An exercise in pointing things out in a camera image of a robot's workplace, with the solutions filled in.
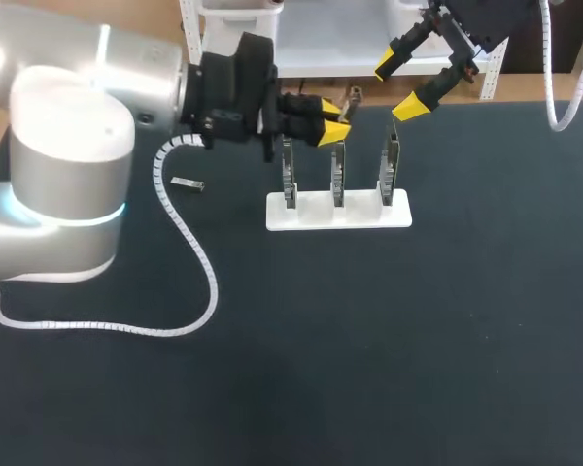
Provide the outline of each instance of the white holder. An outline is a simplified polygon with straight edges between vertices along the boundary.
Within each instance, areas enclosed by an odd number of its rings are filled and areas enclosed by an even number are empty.
[[[296,208],[288,209],[283,192],[268,194],[266,227],[270,231],[407,228],[412,225],[408,194],[394,191],[393,205],[382,204],[376,189],[346,191],[345,207],[335,208],[331,191],[298,191]]]

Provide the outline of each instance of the white shelf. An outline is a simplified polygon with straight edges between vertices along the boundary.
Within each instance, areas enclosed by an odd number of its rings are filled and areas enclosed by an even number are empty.
[[[287,0],[276,61],[281,78],[374,76],[390,37],[385,0]],[[475,60],[482,73],[488,57]],[[435,75],[448,57],[413,58],[397,75]]]

